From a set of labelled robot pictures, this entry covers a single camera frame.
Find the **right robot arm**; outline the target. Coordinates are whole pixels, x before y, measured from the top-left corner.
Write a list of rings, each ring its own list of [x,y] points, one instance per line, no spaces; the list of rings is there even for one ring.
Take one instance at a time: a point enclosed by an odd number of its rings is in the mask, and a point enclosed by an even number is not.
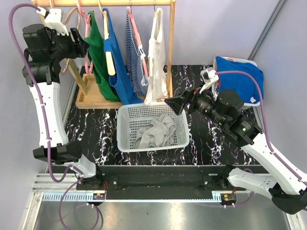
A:
[[[198,111],[220,125],[221,132],[230,142],[254,157],[269,173],[261,176],[227,165],[216,176],[220,188],[241,187],[261,194],[288,214],[307,208],[306,174],[282,154],[270,150],[259,125],[242,113],[244,103],[235,91],[223,90],[214,99],[209,90],[196,88],[168,98],[165,103],[177,115],[182,114],[185,105],[189,104],[189,113]]]

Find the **grey tank top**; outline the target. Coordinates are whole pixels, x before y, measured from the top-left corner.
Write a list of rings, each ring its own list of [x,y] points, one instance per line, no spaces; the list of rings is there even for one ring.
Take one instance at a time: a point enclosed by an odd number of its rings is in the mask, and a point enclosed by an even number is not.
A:
[[[153,118],[148,127],[141,127],[136,134],[136,149],[167,147],[175,143],[174,132],[177,126],[167,114]]]

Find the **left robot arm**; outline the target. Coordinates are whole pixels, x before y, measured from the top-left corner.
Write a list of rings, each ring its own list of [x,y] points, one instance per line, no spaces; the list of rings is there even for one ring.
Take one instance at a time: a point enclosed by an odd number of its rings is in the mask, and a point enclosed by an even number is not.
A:
[[[47,162],[49,167],[67,166],[79,174],[82,185],[100,189],[104,183],[102,173],[85,157],[77,141],[68,140],[59,105],[59,63],[63,59],[85,57],[88,43],[77,28],[62,33],[42,24],[24,27],[23,38],[27,44],[23,76],[35,101],[40,129],[39,147],[33,150],[34,158]]]

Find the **beige wooden hanger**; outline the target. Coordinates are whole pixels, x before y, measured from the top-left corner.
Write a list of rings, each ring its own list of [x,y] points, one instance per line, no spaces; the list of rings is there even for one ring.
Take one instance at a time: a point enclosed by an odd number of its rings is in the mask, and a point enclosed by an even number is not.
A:
[[[77,16],[78,16],[78,21],[77,21],[77,27],[76,27],[76,28],[77,28],[77,30],[79,31],[79,29],[80,29],[80,24],[81,24],[81,16],[80,16],[80,13],[79,13],[79,10],[78,10],[77,7],[73,8],[73,9],[68,13],[67,18],[64,20],[64,25],[67,25],[67,24],[68,24],[70,18],[72,17],[72,15],[73,15],[74,13],[77,13]],[[68,67],[69,67],[69,64],[70,64],[70,61],[71,61],[70,58],[66,58],[65,60],[66,60],[66,62],[65,62],[65,67],[64,67],[64,69],[60,72],[60,74],[61,74],[62,76],[64,76],[65,73],[67,72]]]

